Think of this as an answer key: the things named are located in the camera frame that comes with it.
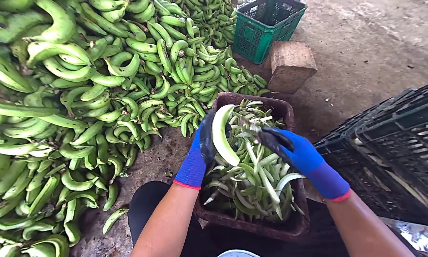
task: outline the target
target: forearm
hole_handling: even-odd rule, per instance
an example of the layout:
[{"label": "forearm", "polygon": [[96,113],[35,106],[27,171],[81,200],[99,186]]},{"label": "forearm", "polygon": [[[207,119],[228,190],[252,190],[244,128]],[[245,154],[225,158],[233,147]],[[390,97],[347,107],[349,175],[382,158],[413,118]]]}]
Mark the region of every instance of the forearm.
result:
[{"label": "forearm", "polygon": [[150,216],[131,257],[178,257],[197,195],[197,190],[173,184]]},{"label": "forearm", "polygon": [[325,202],[350,256],[414,256],[354,191],[343,201]]}]

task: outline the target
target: person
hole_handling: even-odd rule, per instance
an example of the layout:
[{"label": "person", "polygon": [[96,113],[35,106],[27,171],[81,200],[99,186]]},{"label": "person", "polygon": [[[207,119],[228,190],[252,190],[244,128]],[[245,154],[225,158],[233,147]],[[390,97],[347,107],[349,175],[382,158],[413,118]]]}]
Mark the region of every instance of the person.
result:
[{"label": "person", "polygon": [[[212,238],[204,233],[193,216],[194,204],[206,169],[201,156],[200,130],[201,127],[196,132],[192,146],[171,186],[158,181],[149,182],[142,185],[133,196],[128,213],[128,224],[134,244],[131,257],[271,256],[271,254],[258,256],[247,249],[236,250],[234,246],[232,250],[220,252],[219,248],[211,243]],[[311,180],[324,197],[348,255],[414,256],[394,232],[350,189],[349,184],[339,173],[325,162],[308,139],[286,130],[276,130],[293,142],[293,152],[287,149],[285,152],[292,160],[292,164]],[[220,227],[222,227],[221,236],[217,238],[228,238],[230,233],[234,234],[234,229]],[[264,237],[252,244],[272,248]],[[297,255],[291,253],[285,255],[280,253],[277,256]],[[303,253],[300,256],[314,255],[317,254]]]}]

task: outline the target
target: brown plastic basket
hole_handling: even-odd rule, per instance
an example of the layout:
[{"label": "brown plastic basket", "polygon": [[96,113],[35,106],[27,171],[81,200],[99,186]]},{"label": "brown plastic basket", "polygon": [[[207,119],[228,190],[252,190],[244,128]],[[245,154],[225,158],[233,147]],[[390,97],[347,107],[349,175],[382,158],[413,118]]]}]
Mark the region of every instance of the brown plastic basket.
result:
[{"label": "brown plastic basket", "polygon": [[[293,109],[289,103],[282,100],[222,92],[219,93],[217,99],[214,100],[212,109],[217,111],[218,108],[227,104],[240,104],[244,98],[253,101],[262,101],[263,105],[265,106],[263,111],[272,109],[273,111],[271,112],[271,115],[276,119],[283,118],[284,122],[287,124],[286,129],[289,131],[293,130]],[[297,212],[293,212],[289,219],[282,223],[234,220],[234,217],[231,217],[225,213],[205,209],[204,205],[201,203],[201,192],[195,203],[195,215],[198,218],[215,224],[224,225],[284,241],[296,241],[300,236],[303,236],[309,232],[309,211],[308,204],[306,202],[306,195],[304,194],[303,181],[301,179],[294,180],[291,182],[291,186],[292,189],[295,190],[295,202],[306,214],[306,218]]]}]

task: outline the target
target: green plastic crate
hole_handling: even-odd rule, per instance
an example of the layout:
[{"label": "green plastic crate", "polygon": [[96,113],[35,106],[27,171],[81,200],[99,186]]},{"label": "green plastic crate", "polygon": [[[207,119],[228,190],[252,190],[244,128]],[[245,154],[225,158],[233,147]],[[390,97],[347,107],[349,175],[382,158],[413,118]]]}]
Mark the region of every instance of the green plastic crate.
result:
[{"label": "green plastic crate", "polygon": [[233,49],[255,64],[272,43],[290,40],[307,5],[294,0],[257,0],[238,9]]}]

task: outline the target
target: hand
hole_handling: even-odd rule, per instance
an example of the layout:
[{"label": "hand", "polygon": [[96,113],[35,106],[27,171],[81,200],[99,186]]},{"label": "hand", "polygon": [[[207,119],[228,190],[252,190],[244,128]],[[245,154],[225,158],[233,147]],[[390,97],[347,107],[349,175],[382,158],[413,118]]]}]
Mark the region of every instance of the hand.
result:
[{"label": "hand", "polygon": [[324,198],[339,202],[349,197],[350,186],[347,181],[325,162],[307,138],[287,130],[276,128],[273,130],[292,141],[293,151],[282,148],[291,159],[293,166],[311,180]]},{"label": "hand", "polygon": [[206,164],[211,163],[216,154],[211,136],[214,114],[215,112],[208,113],[201,121],[191,143],[191,148],[174,178],[174,183],[186,188],[201,189]]},{"label": "hand", "polygon": [[324,158],[317,152],[307,138],[287,130],[277,128],[274,130],[277,130],[292,141],[294,147],[293,152],[285,147],[283,147],[283,149],[292,160],[292,164],[301,174],[306,175],[325,163]]}]

